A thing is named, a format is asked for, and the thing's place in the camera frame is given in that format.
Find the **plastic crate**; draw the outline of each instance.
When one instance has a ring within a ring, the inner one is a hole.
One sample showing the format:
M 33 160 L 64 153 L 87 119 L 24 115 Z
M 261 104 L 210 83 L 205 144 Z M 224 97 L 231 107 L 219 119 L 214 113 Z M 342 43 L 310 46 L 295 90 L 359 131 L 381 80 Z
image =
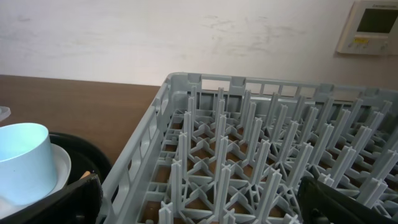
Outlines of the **plastic crate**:
M 170 74 L 103 183 L 98 222 L 300 223 L 305 175 L 397 220 L 397 100 L 378 88 Z

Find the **wall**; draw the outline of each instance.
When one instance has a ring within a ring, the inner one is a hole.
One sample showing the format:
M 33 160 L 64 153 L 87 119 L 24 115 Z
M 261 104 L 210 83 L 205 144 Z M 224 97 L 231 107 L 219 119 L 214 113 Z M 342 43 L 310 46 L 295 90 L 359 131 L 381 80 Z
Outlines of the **wall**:
M 352 3 L 2 0 L 0 73 L 160 85 L 184 71 L 398 89 L 398 58 L 335 54 Z

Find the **brown table surface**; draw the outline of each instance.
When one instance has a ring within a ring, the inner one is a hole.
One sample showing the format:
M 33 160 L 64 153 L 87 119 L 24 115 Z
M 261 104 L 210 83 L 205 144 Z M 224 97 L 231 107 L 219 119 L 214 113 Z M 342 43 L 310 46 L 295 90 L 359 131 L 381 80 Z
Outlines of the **brown table surface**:
M 0 106 L 11 109 L 0 126 L 39 123 L 99 147 L 112 164 L 126 145 L 158 86 L 0 75 Z

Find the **cup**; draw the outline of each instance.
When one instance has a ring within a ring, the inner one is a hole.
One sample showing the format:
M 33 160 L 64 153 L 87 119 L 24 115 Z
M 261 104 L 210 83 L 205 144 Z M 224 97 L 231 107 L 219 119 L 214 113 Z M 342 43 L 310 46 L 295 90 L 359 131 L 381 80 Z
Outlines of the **cup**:
M 27 205 L 45 197 L 57 183 L 49 131 L 34 123 L 0 128 L 0 197 Z

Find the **white plate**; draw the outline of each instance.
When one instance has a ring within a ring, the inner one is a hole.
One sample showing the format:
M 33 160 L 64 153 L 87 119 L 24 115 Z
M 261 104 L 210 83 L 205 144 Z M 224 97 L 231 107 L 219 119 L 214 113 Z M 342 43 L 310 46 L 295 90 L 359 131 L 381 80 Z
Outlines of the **white plate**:
M 72 167 L 69 154 L 60 146 L 56 144 L 51 145 L 55 167 L 57 169 L 57 184 L 55 184 L 54 189 L 48 195 L 61 190 L 67 184 L 70 169 Z M 29 205 L 15 206 L 0 197 L 0 219 L 12 215 Z

